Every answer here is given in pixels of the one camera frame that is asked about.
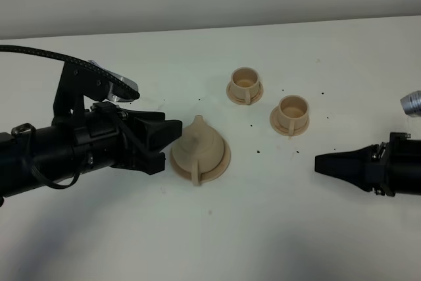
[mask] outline table surface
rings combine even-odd
[[[93,59],[138,83],[127,108],[184,126],[203,115],[232,150],[198,188],[167,160],[153,176],[104,168],[6,199],[1,280],[419,280],[421,197],[363,192],[315,173],[314,156],[421,138],[399,102],[420,89],[421,16],[0,43]],[[62,63],[2,53],[0,65],[0,131],[50,125]],[[240,66],[264,86],[248,107],[226,97]],[[294,138],[269,123],[289,94],[310,105]]]

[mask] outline cup handle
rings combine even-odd
[[[191,164],[191,182],[193,182],[194,186],[200,186],[199,180],[199,161],[195,159]]]
[[[289,136],[292,136],[294,134],[294,127],[295,127],[295,121],[294,120],[289,121],[289,130],[288,130]]]
[[[251,103],[250,89],[245,90],[245,104],[249,105]]]

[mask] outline beige funnel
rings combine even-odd
[[[252,105],[263,95],[263,86],[257,71],[249,67],[236,69],[226,88],[226,95],[238,105]]]
[[[226,141],[197,115],[172,146],[170,162],[181,177],[200,186],[202,182],[218,178],[227,169],[230,159]]]
[[[270,125],[282,135],[300,135],[305,132],[309,124],[309,104],[298,95],[284,97],[270,113]]]

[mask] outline cup rim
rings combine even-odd
[[[253,85],[251,85],[251,86],[249,86],[249,87],[241,87],[241,86],[237,85],[237,84],[234,82],[234,74],[235,74],[238,70],[241,70],[241,69],[249,69],[249,70],[253,71],[253,72],[256,74],[257,81],[256,81]],[[259,77],[258,72],[257,72],[254,68],[251,68],[251,67],[246,67],[246,66],[244,66],[244,67],[239,67],[239,68],[235,69],[235,70],[232,72],[232,74],[231,74],[231,84],[233,84],[235,87],[237,87],[237,88],[239,88],[239,89],[251,89],[251,88],[255,87],[256,85],[258,85],[258,84],[259,84],[259,82],[260,82],[260,77]]]
[[[282,109],[281,109],[281,103],[282,103],[282,101],[283,101],[283,100],[285,100],[285,99],[287,99],[287,98],[290,98],[290,97],[298,97],[299,99],[303,100],[303,101],[305,102],[305,105],[307,106],[307,110],[305,111],[305,113],[304,113],[303,115],[299,116],[298,118],[291,118],[290,116],[287,116],[287,115],[286,115],[286,114],[282,111]],[[282,115],[284,115],[286,118],[288,118],[288,119],[290,119],[290,120],[299,120],[300,118],[303,118],[303,117],[307,116],[307,115],[308,115],[308,113],[309,113],[309,109],[310,109],[310,107],[309,107],[309,103],[307,102],[307,100],[306,100],[306,99],[304,99],[304,98],[303,98],[303,97],[301,97],[300,95],[287,95],[287,96],[283,97],[283,98],[281,99],[281,101],[279,101],[279,103],[278,103],[278,110],[282,113]]]

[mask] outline beige plastic part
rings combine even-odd
[[[282,135],[300,135],[306,131],[309,124],[309,104],[298,95],[284,97],[270,113],[270,125]]]
[[[226,87],[228,98],[238,105],[252,105],[263,95],[263,86],[257,71],[249,67],[236,69]]]
[[[230,147],[201,115],[195,116],[193,123],[184,128],[170,154],[172,168],[194,186],[218,178],[227,169],[230,159]]]

